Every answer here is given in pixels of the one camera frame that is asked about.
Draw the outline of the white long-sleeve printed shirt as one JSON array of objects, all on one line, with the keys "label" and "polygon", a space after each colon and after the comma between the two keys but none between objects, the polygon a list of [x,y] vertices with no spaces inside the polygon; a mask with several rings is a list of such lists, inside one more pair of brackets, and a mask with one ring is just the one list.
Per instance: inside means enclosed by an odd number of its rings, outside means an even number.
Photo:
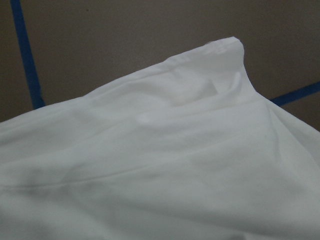
[{"label": "white long-sleeve printed shirt", "polygon": [[317,240],[320,133],[235,37],[0,125],[3,240]]}]

